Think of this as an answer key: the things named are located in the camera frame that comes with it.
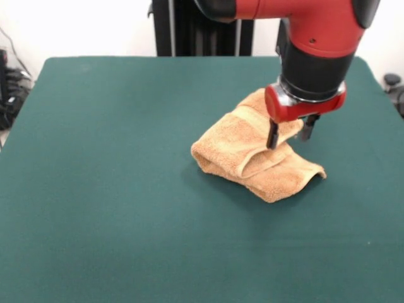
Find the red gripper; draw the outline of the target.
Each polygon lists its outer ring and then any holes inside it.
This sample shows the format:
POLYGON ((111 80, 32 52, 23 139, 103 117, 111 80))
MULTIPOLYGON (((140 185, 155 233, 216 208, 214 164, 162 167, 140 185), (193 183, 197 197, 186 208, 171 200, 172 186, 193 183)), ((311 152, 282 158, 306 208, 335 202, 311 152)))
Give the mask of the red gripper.
POLYGON ((346 84, 343 82, 337 94, 322 102, 309 102, 299 100, 286 94, 279 83, 268 85, 264 91, 266 109, 270 116, 270 130, 266 142, 267 149, 275 149, 278 143, 278 124, 276 122, 289 122, 307 117, 301 131, 301 140, 311 138, 315 123, 320 115, 338 110, 345 102, 347 95, 346 84))

